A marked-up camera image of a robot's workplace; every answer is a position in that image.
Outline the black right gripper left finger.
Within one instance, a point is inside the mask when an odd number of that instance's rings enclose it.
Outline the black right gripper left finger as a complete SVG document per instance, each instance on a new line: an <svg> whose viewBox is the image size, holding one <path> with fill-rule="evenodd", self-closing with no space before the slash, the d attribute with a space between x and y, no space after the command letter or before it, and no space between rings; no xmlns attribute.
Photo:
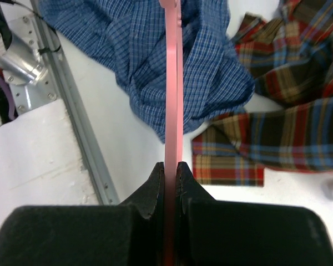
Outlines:
<svg viewBox="0 0 333 266"><path fill-rule="evenodd" d="M164 166L110 206L22 206L0 228L0 265L160 265Z"/></svg>

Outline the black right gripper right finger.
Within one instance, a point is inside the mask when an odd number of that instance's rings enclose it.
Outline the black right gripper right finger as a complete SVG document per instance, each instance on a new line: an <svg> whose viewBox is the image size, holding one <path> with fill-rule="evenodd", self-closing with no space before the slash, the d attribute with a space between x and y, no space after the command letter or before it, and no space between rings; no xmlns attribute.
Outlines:
<svg viewBox="0 0 333 266"><path fill-rule="evenodd" d="M327 228L312 210L218 201L185 162L176 180L181 265L333 265Z"/></svg>

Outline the blue checked shirt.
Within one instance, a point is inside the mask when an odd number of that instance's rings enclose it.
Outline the blue checked shirt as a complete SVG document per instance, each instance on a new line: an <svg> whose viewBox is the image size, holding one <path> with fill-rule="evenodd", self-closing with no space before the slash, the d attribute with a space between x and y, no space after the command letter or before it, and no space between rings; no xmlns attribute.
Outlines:
<svg viewBox="0 0 333 266"><path fill-rule="evenodd" d="M133 113L165 139L165 15L158 1L40 1L51 27L115 73ZM245 105L254 80L226 36L226 1L182 1L184 132Z"/></svg>

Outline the pink plastic hanger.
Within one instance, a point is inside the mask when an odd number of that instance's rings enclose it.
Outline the pink plastic hanger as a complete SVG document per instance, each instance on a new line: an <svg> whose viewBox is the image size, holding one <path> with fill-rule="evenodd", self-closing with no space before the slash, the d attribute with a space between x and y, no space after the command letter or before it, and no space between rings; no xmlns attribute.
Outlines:
<svg viewBox="0 0 333 266"><path fill-rule="evenodd" d="M160 1L165 12L166 106L162 265L175 264L176 171L183 154L183 37L181 1Z"/></svg>

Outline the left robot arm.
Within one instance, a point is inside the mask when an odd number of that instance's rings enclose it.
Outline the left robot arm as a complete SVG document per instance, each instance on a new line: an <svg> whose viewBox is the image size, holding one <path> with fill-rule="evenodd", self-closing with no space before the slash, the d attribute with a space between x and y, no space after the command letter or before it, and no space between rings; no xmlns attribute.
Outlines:
<svg viewBox="0 0 333 266"><path fill-rule="evenodd" d="M78 173L87 169L94 186L109 178L99 145L88 122L76 118L62 100L51 107L48 125L34 115L16 119L20 110L12 86L43 95L73 85L65 60L41 59L9 28L0 7L0 86L8 97L12 123L4 129L8 150L0 151L0 180L27 184L34 173ZM39 206L15 208L0 227L0 265L157 265L153 223L139 206Z"/></svg>

